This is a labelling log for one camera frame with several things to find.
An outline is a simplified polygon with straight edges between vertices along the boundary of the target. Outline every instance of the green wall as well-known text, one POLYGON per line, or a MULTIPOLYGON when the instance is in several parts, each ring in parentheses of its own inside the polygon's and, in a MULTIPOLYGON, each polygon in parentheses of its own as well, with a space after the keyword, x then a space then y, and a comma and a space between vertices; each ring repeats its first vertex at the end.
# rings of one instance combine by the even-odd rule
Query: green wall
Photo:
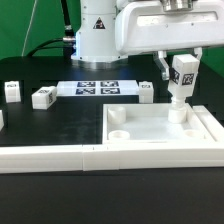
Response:
MULTIPOLYGON (((74 30, 80 27, 80 1, 67 0, 74 30)), ((0 0, 0 59, 21 56, 34 0, 0 0)), ((60 0, 38 0, 25 53, 44 41, 62 37, 64 21, 60 0)), ((55 49, 37 55, 62 55, 55 49)), ((224 77, 224 49, 204 51, 202 59, 224 77)))

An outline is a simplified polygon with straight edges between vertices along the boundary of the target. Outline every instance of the black table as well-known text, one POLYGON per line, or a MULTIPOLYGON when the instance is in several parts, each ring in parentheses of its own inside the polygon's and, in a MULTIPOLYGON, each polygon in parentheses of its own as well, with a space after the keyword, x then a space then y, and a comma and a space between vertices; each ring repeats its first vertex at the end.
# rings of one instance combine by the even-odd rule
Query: black table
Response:
MULTIPOLYGON (((0 62, 1 108, 8 120, 1 146, 100 144, 102 105, 137 103, 136 96, 60 98, 48 111, 32 110, 41 86, 71 80, 152 81, 155 102, 170 102, 167 82, 152 57, 128 66, 90 71, 57 57, 8 58, 0 62), (22 103, 5 104, 3 84, 19 80, 22 103)), ((224 78, 200 67, 191 105, 205 105, 223 124, 224 78)), ((0 176, 0 220, 14 223, 223 223, 224 169, 147 169, 0 176)))

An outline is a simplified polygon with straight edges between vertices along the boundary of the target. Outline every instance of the white cylinder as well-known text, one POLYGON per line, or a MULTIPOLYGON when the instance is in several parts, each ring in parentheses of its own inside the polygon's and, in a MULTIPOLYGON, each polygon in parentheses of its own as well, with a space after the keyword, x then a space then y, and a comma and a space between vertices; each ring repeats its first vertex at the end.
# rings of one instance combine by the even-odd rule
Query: white cylinder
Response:
POLYGON ((187 120, 187 109, 186 107, 182 108, 173 108, 169 109, 168 121, 174 124, 181 124, 187 120))
POLYGON ((130 139, 130 134, 127 131, 116 130, 110 132, 108 138, 111 141, 125 141, 130 139))
POLYGON ((107 112, 108 122, 111 124, 123 124, 126 121, 126 109, 122 106, 111 106, 107 112))

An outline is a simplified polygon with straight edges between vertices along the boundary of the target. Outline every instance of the white box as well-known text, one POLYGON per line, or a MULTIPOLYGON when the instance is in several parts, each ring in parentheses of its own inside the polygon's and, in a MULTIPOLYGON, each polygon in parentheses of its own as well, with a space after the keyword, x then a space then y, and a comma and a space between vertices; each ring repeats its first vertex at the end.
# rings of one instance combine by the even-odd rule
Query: white box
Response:
POLYGON ((139 103, 153 103, 154 88, 152 82, 139 82, 139 103))
POLYGON ((55 86, 42 87, 32 95, 33 109, 47 110, 57 99, 55 86))
POLYGON ((18 81, 5 82, 5 98, 6 103, 21 102, 18 81))

